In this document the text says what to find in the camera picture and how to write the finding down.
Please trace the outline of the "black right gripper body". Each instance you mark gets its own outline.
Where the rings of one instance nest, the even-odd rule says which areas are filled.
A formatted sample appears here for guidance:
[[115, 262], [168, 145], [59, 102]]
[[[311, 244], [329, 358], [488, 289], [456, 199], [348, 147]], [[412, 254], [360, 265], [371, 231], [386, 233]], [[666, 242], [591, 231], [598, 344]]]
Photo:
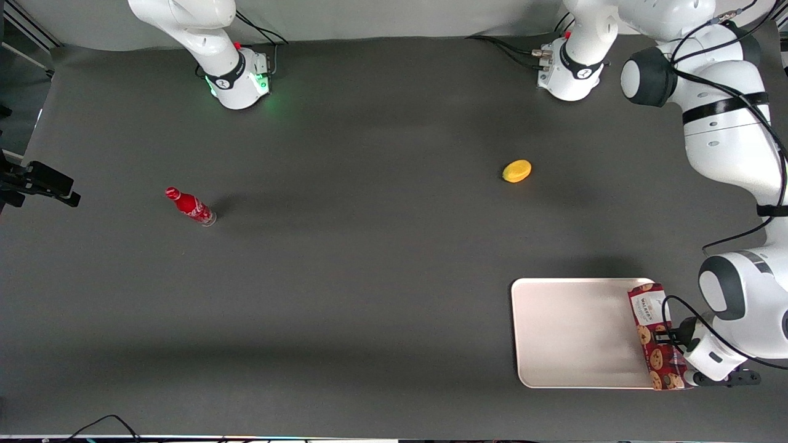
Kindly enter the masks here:
[[6, 152], [1, 151], [1, 211], [6, 206], [22, 207], [25, 194], [20, 189], [26, 186], [23, 184], [23, 176], [27, 171], [28, 166], [23, 165], [19, 159], [9, 159]]

